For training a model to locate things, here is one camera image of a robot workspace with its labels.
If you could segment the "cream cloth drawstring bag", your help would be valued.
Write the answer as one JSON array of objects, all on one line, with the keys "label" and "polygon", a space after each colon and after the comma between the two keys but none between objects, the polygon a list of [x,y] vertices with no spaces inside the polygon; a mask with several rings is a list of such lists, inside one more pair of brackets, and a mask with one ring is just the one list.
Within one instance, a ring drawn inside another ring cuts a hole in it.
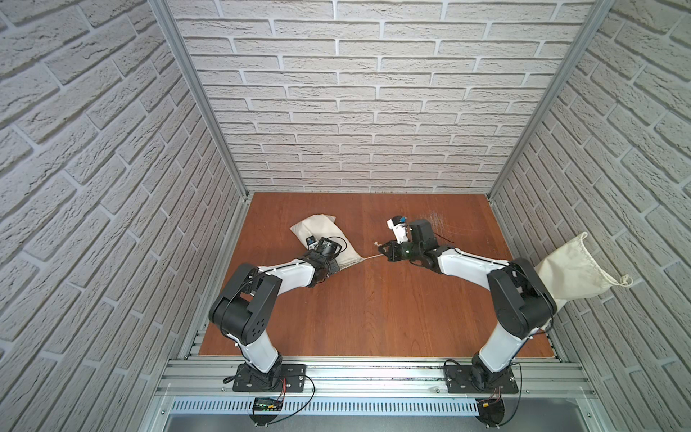
[{"label": "cream cloth drawstring bag", "polygon": [[331,238],[342,245],[345,251],[336,258],[336,262],[341,270],[356,266],[369,259],[381,257],[379,253],[372,257],[361,257],[344,232],[338,228],[335,221],[335,216],[315,214],[291,226],[290,231],[298,238],[305,248],[308,246],[307,238],[309,237],[314,237],[316,240]]}]

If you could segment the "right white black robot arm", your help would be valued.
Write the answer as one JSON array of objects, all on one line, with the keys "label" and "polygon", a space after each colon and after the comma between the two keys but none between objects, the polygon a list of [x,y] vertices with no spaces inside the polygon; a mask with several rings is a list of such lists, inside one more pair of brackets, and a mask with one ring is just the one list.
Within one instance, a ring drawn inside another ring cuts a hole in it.
[{"label": "right white black robot arm", "polygon": [[435,273],[454,276],[487,289],[498,324],[473,356],[470,379],[479,390],[507,375],[525,342],[557,313],[557,303],[530,261],[476,256],[441,245],[427,220],[408,222],[403,216],[387,221],[395,239],[378,247],[390,262],[410,261]]}]

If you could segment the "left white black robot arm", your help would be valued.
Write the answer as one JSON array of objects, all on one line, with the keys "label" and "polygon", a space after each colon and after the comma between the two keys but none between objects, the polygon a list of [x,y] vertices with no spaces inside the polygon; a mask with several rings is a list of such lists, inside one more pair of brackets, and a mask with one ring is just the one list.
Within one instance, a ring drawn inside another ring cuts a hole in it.
[{"label": "left white black robot arm", "polygon": [[324,282],[339,270],[337,256],[334,251],[309,250],[280,265],[240,265],[212,303],[209,321],[238,345],[251,370],[274,377],[282,358],[266,328],[278,297]]}]

